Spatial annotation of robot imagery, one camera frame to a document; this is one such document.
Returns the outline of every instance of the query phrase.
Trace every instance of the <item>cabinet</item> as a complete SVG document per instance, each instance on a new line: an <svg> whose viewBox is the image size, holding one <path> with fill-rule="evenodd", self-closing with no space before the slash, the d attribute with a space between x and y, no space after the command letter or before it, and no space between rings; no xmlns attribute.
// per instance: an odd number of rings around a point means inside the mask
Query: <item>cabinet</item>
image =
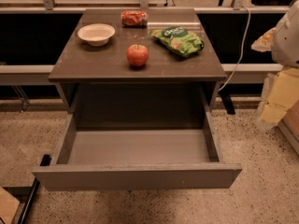
<svg viewBox="0 0 299 224"><path fill-rule="evenodd" d="M225 73L193 9L150 8L147 28L125 28L121 10L87 10L50 74L68 117L50 166L33 174L48 190L229 188L240 164L225 163L210 109ZM103 47L80 41L91 23L112 25ZM205 48L180 58L150 37L181 25ZM142 69L126 61L149 49Z"/></svg>

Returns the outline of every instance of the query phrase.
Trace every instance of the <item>speckled floor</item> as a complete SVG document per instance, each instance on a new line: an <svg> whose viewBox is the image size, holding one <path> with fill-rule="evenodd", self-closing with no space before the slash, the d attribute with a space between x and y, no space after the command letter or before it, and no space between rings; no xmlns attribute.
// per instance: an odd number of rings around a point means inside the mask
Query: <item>speckled floor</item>
<svg viewBox="0 0 299 224"><path fill-rule="evenodd" d="M224 159L243 171L229 189L48 192L27 223L299 223L299 157L279 129L259 131L256 103L213 111ZM31 168L55 148L66 113L0 103L0 186L29 186Z"/></svg>

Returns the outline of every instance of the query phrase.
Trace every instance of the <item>black pole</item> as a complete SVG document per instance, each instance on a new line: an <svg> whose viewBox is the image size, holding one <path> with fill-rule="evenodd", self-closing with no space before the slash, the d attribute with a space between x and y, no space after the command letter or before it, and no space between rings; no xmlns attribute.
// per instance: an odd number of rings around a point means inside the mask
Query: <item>black pole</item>
<svg viewBox="0 0 299 224"><path fill-rule="evenodd" d="M50 155L45 154L40 166L49 166L50 165ZM39 181L35 178L35 181L30 189L29 195L27 197L27 201L25 203L25 206L23 207L21 211L21 216L19 218L18 224L25 224L26 223L26 218L29 214L29 211L31 209L32 203L34 202L37 190L39 187Z"/></svg>

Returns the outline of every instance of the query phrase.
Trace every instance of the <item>chip bag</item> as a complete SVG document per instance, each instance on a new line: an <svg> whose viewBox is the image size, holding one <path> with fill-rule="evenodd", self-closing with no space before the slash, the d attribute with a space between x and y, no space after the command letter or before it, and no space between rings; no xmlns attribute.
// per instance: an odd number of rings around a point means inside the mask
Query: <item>chip bag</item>
<svg viewBox="0 0 299 224"><path fill-rule="evenodd" d="M202 50L205 46L202 38L180 26L168 27L163 30L152 30L149 34L158 38L168 49L182 57L189 57L191 54Z"/></svg>

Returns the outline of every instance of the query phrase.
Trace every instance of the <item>open drawer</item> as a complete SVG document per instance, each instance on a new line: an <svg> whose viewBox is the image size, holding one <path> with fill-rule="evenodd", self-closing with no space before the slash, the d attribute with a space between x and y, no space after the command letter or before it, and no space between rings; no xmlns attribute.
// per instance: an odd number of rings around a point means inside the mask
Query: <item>open drawer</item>
<svg viewBox="0 0 299 224"><path fill-rule="evenodd" d="M51 164L48 190L220 189L224 163L200 83L80 84Z"/></svg>

